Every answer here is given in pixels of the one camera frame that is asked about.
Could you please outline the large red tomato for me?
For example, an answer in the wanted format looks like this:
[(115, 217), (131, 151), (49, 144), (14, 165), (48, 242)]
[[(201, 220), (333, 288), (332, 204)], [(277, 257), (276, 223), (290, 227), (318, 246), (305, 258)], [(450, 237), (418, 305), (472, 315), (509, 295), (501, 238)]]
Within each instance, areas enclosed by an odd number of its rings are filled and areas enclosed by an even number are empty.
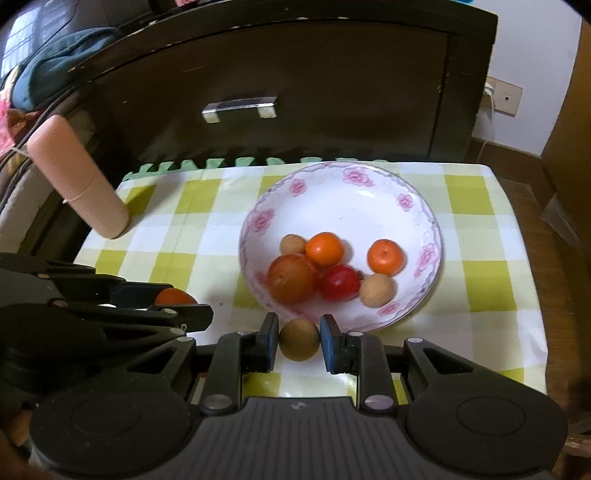
[(280, 255), (266, 272), (266, 287), (276, 302), (295, 305), (311, 298), (320, 285), (320, 274), (303, 254)]

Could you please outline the white floral porcelain bowl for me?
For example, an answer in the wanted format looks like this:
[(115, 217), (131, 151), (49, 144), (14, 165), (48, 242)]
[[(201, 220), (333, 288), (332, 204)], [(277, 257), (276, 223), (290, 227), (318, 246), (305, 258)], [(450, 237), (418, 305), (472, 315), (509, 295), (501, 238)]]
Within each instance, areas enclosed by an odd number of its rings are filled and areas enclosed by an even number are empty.
[(438, 280), (443, 242), (409, 182), (360, 162), (311, 164), (249, 211), (238, 258), (250, 292), (280, 318), (324, 314), (370, 331), (413, 312)]

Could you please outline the dark wooden cabinet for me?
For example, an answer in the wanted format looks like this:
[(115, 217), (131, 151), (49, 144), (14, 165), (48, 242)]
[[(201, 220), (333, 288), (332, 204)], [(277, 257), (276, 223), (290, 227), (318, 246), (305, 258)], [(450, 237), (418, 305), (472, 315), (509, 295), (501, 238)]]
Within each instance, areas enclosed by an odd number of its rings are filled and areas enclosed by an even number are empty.
[[(217, 1), (77, 66), (100, 132), (142, 163), (318, 156), (457, 161), (496, 40), (455, 1)], [(276, 96), (276, 118), (207, 124), (211, 102)]]

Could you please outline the red cherry tomato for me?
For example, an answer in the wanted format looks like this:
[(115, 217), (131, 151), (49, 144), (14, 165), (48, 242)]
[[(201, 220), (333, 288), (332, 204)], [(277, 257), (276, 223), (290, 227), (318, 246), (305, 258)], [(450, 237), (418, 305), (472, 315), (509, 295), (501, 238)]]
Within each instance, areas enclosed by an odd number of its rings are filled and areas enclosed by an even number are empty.
[(362, 278), (348, 265), (335, 265), (325, 271), (320, 284), (322, 298), (331, 302), (349, 301), (358, 295)]

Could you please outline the wall power socket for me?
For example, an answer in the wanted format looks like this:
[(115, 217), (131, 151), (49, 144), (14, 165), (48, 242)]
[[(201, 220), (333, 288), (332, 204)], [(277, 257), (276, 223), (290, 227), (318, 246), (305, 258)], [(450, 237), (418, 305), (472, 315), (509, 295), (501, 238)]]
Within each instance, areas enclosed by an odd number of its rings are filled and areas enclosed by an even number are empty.
[(523, 88), (515, 84), (488, 77), (485, 94), (491, 98), (496, 112), (515, 117), (521, 103)]

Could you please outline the blue cloth bundle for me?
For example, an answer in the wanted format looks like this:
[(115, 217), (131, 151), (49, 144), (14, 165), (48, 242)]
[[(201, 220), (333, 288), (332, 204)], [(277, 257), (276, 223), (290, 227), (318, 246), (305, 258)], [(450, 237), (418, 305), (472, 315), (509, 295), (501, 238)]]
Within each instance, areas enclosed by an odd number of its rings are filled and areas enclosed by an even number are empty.
[(116, 42), (121, 32), (113, 27), (97, 27), (63, 36), (45, 45), (18, 76), (11, 103), (16, 109), (32, 112), (47, 107), (73, 82), (70, 70)]

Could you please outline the brown wooden wardrobe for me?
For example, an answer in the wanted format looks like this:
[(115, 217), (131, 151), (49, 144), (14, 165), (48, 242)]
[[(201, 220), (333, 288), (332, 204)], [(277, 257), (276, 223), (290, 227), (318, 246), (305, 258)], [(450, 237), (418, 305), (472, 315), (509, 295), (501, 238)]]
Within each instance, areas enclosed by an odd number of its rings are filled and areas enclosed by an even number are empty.
[(578, 239), (590, 257), (590, 24), (581, 23), (570, 84), (553, 132), (542, 154)]

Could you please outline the pink floral blanket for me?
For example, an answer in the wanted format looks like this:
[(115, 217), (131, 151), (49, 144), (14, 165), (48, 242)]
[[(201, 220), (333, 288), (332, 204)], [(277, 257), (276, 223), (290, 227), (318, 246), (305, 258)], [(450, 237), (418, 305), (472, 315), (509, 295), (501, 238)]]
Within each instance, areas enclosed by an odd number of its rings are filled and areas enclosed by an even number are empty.
[(0, 156), (16, 145), (16, 138), (32, 123), (38, 112), (24, 112), (11, 106), (10, 92), (1, 91)]

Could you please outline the grey mattress edge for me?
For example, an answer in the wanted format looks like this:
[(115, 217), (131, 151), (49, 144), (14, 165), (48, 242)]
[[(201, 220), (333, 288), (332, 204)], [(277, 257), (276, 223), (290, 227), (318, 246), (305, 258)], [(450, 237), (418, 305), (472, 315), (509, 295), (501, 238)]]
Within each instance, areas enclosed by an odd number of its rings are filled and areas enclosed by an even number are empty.
[(16, 253), (41, 208), (54, 191), (52, 185), (33, 164), (22, 159), (9, 180), (1, 181), (1, 251)]

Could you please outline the pink ribbed cylinder case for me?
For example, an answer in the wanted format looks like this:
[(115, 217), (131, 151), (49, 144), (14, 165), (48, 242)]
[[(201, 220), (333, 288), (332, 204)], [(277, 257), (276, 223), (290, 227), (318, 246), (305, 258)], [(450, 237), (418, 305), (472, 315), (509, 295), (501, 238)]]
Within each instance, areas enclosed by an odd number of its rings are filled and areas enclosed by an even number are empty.
[(27, 152), (53, 188), (99, 235), (114, 239), (129, 213), (68, 121), (53, 115), (27, 141)]

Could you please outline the small orange tangerine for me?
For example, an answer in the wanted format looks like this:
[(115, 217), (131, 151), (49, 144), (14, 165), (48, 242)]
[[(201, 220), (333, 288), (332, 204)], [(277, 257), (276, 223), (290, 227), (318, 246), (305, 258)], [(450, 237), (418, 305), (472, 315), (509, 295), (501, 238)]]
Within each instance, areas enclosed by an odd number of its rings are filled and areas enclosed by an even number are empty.
[(153, 302), (154, 305), (194, 305), (197, 304), (191, 295), (176, 288), (166, 288), (158, 293)]
[(407, 257), (398, 243), (379, 239), (370, 246), (367, 263), (374, 273), (394, 276), (405, 268)]
[(304, 254), (321, 269), (327, 269), (342, 261), (345, 248), (337, 235), (321, 232), (308, 240)]

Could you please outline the green foam mat edge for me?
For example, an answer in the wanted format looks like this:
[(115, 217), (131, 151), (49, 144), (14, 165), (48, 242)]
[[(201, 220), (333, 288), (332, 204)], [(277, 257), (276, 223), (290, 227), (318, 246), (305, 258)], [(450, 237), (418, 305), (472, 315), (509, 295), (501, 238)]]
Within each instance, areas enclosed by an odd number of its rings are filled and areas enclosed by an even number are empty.
[(304, 156), (294, 158), (240, 156), (211, 157), (204, 159), (182, 159), (144, 164), (137, 171), (132, 171), (125, 174), (123, 180), (138, 180), (141, 178), (148, 178), (178, 172), (193, 172), (200, 170), (216, 170), (225, 168), (307, 165), (321, 162), (359, 162), (359, 159), (353, 157), (322, 158), (318, 156)]

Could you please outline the brown longan fruit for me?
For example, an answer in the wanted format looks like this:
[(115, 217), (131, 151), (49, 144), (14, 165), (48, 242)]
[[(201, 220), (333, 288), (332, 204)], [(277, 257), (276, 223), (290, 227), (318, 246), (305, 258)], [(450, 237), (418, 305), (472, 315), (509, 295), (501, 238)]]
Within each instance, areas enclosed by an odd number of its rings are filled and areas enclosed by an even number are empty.
[(318, 327), (307, 319), (294, 319), (284, 324), (280, 331), (280, 350), (291, 361), (304, 362), (318, 351), (320, 334)]
[(394, 299), (397, 293), (396, 282), (385, 274), (375, 273), (363, 280), (360, 286), (360, 300), (370, 308), (380, 308)]
[(296, 234), (287, 234), (280, 240), (280, 254), (304, 254), (307, 240)]

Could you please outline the green checkered tablecloth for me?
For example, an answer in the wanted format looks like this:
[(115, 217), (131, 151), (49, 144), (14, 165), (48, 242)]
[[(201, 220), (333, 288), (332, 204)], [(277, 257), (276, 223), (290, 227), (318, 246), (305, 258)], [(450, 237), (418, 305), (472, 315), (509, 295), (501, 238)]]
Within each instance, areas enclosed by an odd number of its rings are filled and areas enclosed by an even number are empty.
[(115, 239), (91, 232), (76, 262), (160, 284), (165, 310), (204, 303), (187, 331), (212, 345), (270, 312), (280, 352), (239, 383), (245, 397), (353, 397), (329, 323), (380, 346), (439, 346), (545, 391), (548, 347), (510, 201), (483, 165), (321, 162), (225, 168), (185, 162), (129, 175)]

